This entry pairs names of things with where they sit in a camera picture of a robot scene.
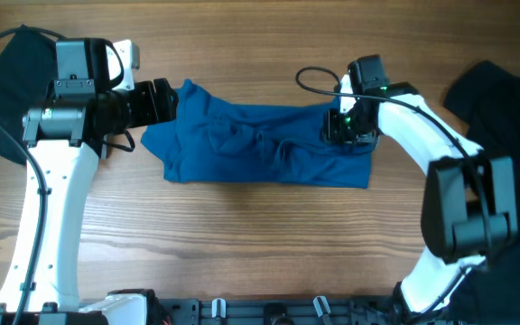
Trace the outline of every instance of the black cloth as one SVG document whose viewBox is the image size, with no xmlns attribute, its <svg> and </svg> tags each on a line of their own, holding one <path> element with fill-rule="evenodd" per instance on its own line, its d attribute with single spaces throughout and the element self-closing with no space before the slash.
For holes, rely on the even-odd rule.
<svg viewBox="0 0 520 325">
<path fill-rule="evenodd" d="M 513 159 L 518 236 L 486 273 L 472 272 L 453 293 L 454 320 L 520 323 L 520 78 L 484 61 L 450 89 L 444 106 L 469 124 L 467 138 Z"/>
<path fill-rule="evenodd" d="M 29 106 L 43 100 L 50 80 L 57 78 L 55 42 L 37 32 L 18 32 L 0 54 L 0 124 L 22 141 L 22 117 Z M 25 164 L 9 139 L 0 132 L 0 155 Z"/>
</svg>

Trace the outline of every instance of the white robotic arm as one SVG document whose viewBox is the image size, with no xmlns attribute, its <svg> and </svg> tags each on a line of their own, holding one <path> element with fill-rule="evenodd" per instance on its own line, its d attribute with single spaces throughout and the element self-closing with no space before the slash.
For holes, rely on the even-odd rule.
<svg viewBox="0 0 520 325">
<path fill-rule="evenodd" d="M 114 50 L 122 62 L 119 66 Z M 131 41 L 114 43 L 114 49 L 106 47 L 110 79 L 123 72 L 122 81 L 112 90 L 134 90 L 133 69 L 139 68 L 139 50 Z M 42 119 L 53 119 L 59 110 L 47 108 Z M 41 311 L 46 302 L 56 302 L 59 311 L 77 311 L 78 249 L 83 210 L 88 190 L 98 168 L 99 156 L 88 144 L 70 145 L 65 140 L 39 140 L 28 149 L 45 175 L 48 188 L 47 213 L 39 259 L 26 311 Z M 0 307 L 5 311 L 17 311 L 25 273 L 38 221 L 40 208 L 38 183 L 33 168 L 27 166 L 27 186 L 23 213 L 15 244 L 14 257 L 0 291 Z"/>
<path fill-rule="evenodd" d="M 340 85 L 340 92 L 352 94 L 352 85 L 348 74 L 342 78 Z M 435 115 L 421 95 L 404 94 L 394 96 L 392 99 L 419 107 L 435 118 L 459 140 L 463 149 L 469 155 L 476 155 L 482 150 L 480 145 L 459 135 Z M 341 97 L 340 112 L 346 114 L 355 103 L 356 100 L 352 97 Z M 450 143 L 450 140 L 434 123 L 406 107 L 389 102 L 381 103 L 378 108 L 378 128 L 384 135 L 392 137 L 400 144 L 425 175 L 429 163 L 432 161 L 437 161 L 442 157 L 462 158 L 459 150 Z M 461 272 L 461 267 L 477 265 L 484 259 L 484 256 L 474 255 L 464 257 L 455 264 L 447 265 L 425 247 L 413 271 L 401 283 L 402 295 L 409 310 L 412 312 L 425 311 Z M 452 292 L 436 309 L 447 306 L 451 294 Z"/>
</svg>

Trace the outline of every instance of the wood grain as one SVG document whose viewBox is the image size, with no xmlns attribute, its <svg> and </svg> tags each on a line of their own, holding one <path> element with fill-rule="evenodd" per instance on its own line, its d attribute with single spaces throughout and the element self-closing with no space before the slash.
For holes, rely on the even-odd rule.
<svg viewBox="0 0 520 325">
<path fill-rule="evenodd" d="M 178 87 L 191 78 L 240 103 L 327 100 L 299 89 L 294 73 L 306 65 L 342 73 L 355 58 L 380 53 L 392 80 L 413 83 L 461 130 L 440 103 L 468 65 L 490 59 L 520 75 L 520 2 L 26 5 L 37 3 L 0 2 L 0 31 L 25 23 L 74 37 L 130 38 L 142 52 L 137 79 L 166 77 Z M 311 80 L 330 87 L 319 76 Z M 390 139 L 383 138 L 373 164 L 368 190 L 174 184 L 142 146 L 114 152 L 88 195 L 80 294 L 97 299 L 132 287 L 201 299 L 390 293 L 423 247 L 424 178 Z M 24 172 L 0 158 L 0 287 L 13 254 Z"/>
</svg>

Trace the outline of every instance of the folded blue fabric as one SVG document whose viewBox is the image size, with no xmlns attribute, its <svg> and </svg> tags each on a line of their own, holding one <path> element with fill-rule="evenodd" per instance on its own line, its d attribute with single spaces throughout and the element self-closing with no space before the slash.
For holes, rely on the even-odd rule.
<svg viewBox="0 0 520 325">
<path fill-rule="evenodd" d="M 167 181 L 276 181 L 365 188 L 371 147 L 320 139 L 332 102 L 309 107 L 236 105 L 186 80 L 174 121 L 150 125 L 142 144 Z"/>
</svg>

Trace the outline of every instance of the black cable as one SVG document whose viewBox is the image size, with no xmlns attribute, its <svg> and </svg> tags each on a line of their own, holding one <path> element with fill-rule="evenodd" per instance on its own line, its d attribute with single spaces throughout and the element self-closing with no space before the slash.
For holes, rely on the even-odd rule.
<svg viewBox="0 0 520 325">
<path fill-rule="evenodd" d="M 326 69 L 323 67 L 317 67 L 317 66 L 304 67 L 304 68 L 298 70 L 298 72 L 296 72 L 296 82 L 300 85 L 300 87 L 308 90 L 307 88 L 305 88 L 306 86 L 303 86 L 304 84 L 302 84 L 298 79 L 300 77 L 300 75 L 303 74 L 304 71 L 320 71 L 320 72 L 328 73 L 336 80 L 336 84 L 339 86 L 339 89 L 340 89 L 339 75 L 337 75 L 336 73 L 334 73 L 334 71 L 332 71 L 330 69 Z"/>
<path fill-rule="evenodd" d="M 427 120 L 429 120 L 431 123 L 433 123 L 449 140 L 450 142 L 455 146 L 455 148 L 457 148 L 457 150 L 459 150 L 460 154 L 463 156 L 463 163 L 465 163 L 468 167 L 469 167 L 469 171 L 472 175 L 472 179 L 474 181 L 474 186 L 475 186 L 475 190 L 477 191 L 477 194 L 480 198 L 484 198 L 485 197 L 485 188 L 483 186 L 483 183 L 482 181 L 480 180 L 480 177 L 478 175 L 478 172 L 477 172 L 477 169 L 475 168 L 474 164 L 472 163 L 472 161 L 470 160 L 469 158 L 469 154 L 467 153 L 467 151 L 462 147 L 462 145 L 460 144 L 459 140 L 454 137 L 441 123 L 439 123 L 439 121 L 437 121 L 434 117 L 432 117 L 431 115 L 429 115 L 428 113 L 424 112 L 423 110 L 421 110 L 419 107 L 416 107 L 416 106 L 413 106 L 413 105 L 410 105 L 408 103 L 405 103 L 401 100 L 397 100 L 397 99 L 392 99 L 392 98 L 389 98 L 389 97 L 379 97 L 379 96 L 369 96 L 369 95 L 355 95 L 355 94 L 346 94 L 346 93 L 340 93 L 340 92 L 335 92 L 335 91 L 328 91 L 328 90 L 323 90 L 323 89 L 317 89 L 317 88 L 312 88 L 312 87 L 309 87 L 309 86 L 306 86 L 305 84 L 303 84 L 301 81 L 300 81 L 300 76 L 302 75 L 302 73 L 306 70 L 319 70 L 319 71 L 324 71 L 324 72 L 327 72 L 333 76 L 336 76 L 336 74 L 328 69 L 325 69 L 325 68 L 321 68 L 321 67 L 306 67 L 306 68 L 302 68 L 300 70 L 298 70 L 298 72 L 296 73 L 296 83 L 298 84 L 298 86 L 300 86 L 302 89 L 305 89 L 305 90 L 308 90 L 310 92 L 313 92 L 313 93 L 316 93 L 316 94 L 321 94 L 321 95 L 327 95 L 327 96 L 339 96 L 339 97 L 349 97 L 349 98 L 356 98 L 356 99 L 369 99 L 369 100 L 376 100 L 376 101 L 379 101 L 379 102 L 389 102 L 389 103 L 393 103 L 393 104 L 397 104 L 397 105 L 400 105 L 402 107 L 406 107 L 406 108 L 409 108 L 411 109 L 414 113 L 417 113 L 421 116 L 423 116 L 424 118 L 426 118 Z M 484 200 L 481 200 L 480 201 L 480 205 L 481 205 L 481 212 L 483 214 L 483 224 L 484 224 L 484 228 L 485 228 L 485 239 L 487 241 L 487 247 L 491 247 L 492 246 L 492 243 L 491 243 L 491 234 L 490 234 L 490 222 L 489 222 L 489 216 L 488 216 L 488 207 L 487 207 L 487 204 Z M 466 272 L 466 269 L 468 268 L 471 268 L 471 267 L 477 267 L 477 266 L 481 266 L 483 265 L 485 262 L 487 261 L 487 259 L 485 261 L 483 261 L 480 265 L 468 265 L 468 266 L 465 266 L 463 269 L 461 269 L 461 272 L 459 272 L 459 274 L 457 274 L 457 276 L 449 283 L 449 286 L 447 286 L 447 288 L 443 291 L 443 293 L 439 296 L 439 298 L 437 298 L 430 306 L 429 308 L 427 308 L 425 311 L 423 311 L 421 314 L 411 318 L 407 324 L 414 324 L 415 322 L 419 321 L 419 320 L 422 320 L 428 313 L 434 311 L 434 309 L 439 305 L 441 304 L 441 302 L 450 294 L 450 292 L 452 292 L 452 290 L 454 289 L 454 287 L 458 284 L 458 282 L 462 279 L 462 276 L 465 274 Z"/>
<path fill-rule="evenodd" d="M 125 146 L 122 144 L 112 144 L 105 140 L 102 140 L 101 143 L 107 145 L 108 147 L 116 148 L 127 153 L 131 153 L 135 149 L 134 138 L 132 137 L 132 135 L 130 135 L 130 133 L 127 130 L 124 131 L 124 135 L 127 139 L 127 142 L 130 143 L 130 146 Z"/>
<path fill-rule="evenodd" d="M 12 28 L 10 30 L 0 32 L 0 40 L 4 38 L 7 35 L 18 33 L 18 32 L 36 32 L 41 34 L 47 34 L 52 37 L 56 37 L 58 39 L 64 39 L 65 36 L 58 34 L 56 32 L 48 31 L 42 28 L 37 27 L 19 27 L 19 28 Z M 9 138 L 9 140 L 15 145 L 16 149 L 22 153 L 25 156 L 25 159 L 27 162 L 32 166 L 33 171 L 35 172 L 35 177 L 37 178 L 37 183 L 39 186 L 38 194 L 40 195 L 40 210 L 39 210 L 39 217 L 37 220 L 37 227 L 35 229 L 35 236 L 33 239 L 33 247 L 32 252 L 30 255 L 29 263 L 27 266 L 27 270 L 25 272 L 25 280 L 23 282 L 23 288 L 22 288 L 22 296 L 19 300 L 19 305 L 17 306 L 17 312 L 15 313 L 14 322 L 13 325 L 17 325 L 19 323 L 19 320 L 22 317 L 23 310 L 25 309 L 25 305 L 27 304 L 27 300 L 29 299 L 30 291 L 32 290 L 32 283 L 33 283 L 33 276 L 35 271 L 35 264 L 37 262 L 37 258 L 40 253 L 40 244 L 42 241 L 42 234 L 43 234 L 43 228 L 45 224 L 45 214 L 47 211 L 47 184 L 45 182 L 45 176 L 43 175 L 42 168 L 40 165 L 35 161 L 33 156 L 27 151 L 23 145 L 14 139 L 14 137 L 9 134 L 1 125 L 0 125 L 0 131 L 5 136 Z"/>
<path fill-rule="evenodd" d="M 356 99 L 371 99 L 371 100 L 376 100 L 376 101 L 381 101 L 381 102 L 389 102 L 389 103 L 393 103 L 393 104 L 397 104 L 397 105 L 400 105 L 402 107 L 406 107 L 406 108 L 409 108 L 411 109 L 414 113 L 417 113 L 423 117 L 425 117 L 426 119 L 428 119 L 429 121 L 431 121 L 431 123 L 433 123 L 436 127 L 439 128 L 439 130 L 441 130 L 441 132 L 452 142 L 452 144 L 459 150 L 459 152 L 462 154 L 463 158 L 469 158 L 469 154 L 467 153 L 467 151 L 465 151 L 465 149 L 462 147 L 462 145 L 460 145 L 460 142 L 459 140 L 457 140 L 456 137 L 454 137 L 444 126 L 441 125 L 441 123 L 439 123 L 439 121 L 437 121 L 434 117 L 430 116 L 429 114 L 427 114 L 425 111 L 421 110 L 419 107 L 416 107 L 416 106 L 413 106 L 411 104 L 408 104 L 408 103 L 405 103 L 401 100 L 397 100 L 397 99 L 392 99 L 392 98 L 388 98 L 388 97 L 379 97 L 379 96 L 370 96 L 370 95 L 355 95 L 355 94 L 346 94 L 346 93 L 340 93 L 340 92 L 335 92 L 335 91 L 328 91 L 328 90 L 322 90 L 322 89 L 316 89 L 316 88 L 312 88 L 312 87 L 309 87 L 309 86 L 306 86 L 304 85 L 301 81 L 300 81 L 300 75 L 306 70 L 306 68 L 303 68 L 303 69 L 300 69 L 297 73 L 296 73 L 296 83 L 298 84 L 298 86 L 300 86 L 302 89 L 305 89 L 305 90 L 308 90 L 310 92 L 313 92 L 313 93 L 316 93 L 316 94 L 321 94 L 321 95 L 327 95 L 327 96 L 340 96 L 340 97 L 349 97 L 349 98 L 356 98 Z"/>
</svg>

